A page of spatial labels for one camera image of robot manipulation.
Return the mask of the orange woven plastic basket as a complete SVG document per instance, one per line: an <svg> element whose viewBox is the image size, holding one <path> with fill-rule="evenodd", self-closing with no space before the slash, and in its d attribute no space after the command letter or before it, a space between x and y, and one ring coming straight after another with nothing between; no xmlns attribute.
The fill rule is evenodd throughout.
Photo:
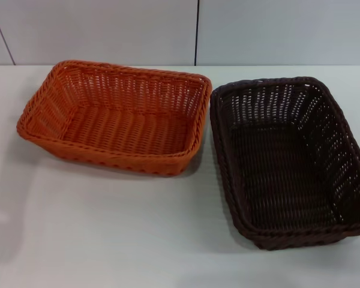
<svg viewBox="0 0 360 288"><path fill-rule="evenodd" d="M174 176L200 149L211 91L200 74L62 61L17 132L64 160Z"/></svg>

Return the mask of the dark brown woven basket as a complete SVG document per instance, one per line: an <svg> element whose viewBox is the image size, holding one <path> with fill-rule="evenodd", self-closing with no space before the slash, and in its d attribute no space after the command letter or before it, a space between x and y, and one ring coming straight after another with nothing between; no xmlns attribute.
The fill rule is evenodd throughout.
<svg viewBox="0 0 360 288"><path fill-rule="evenodd" d="M241 80L212 92L224 195L238 232L263 250L360 236L360 148L313 77Z"/></svg>

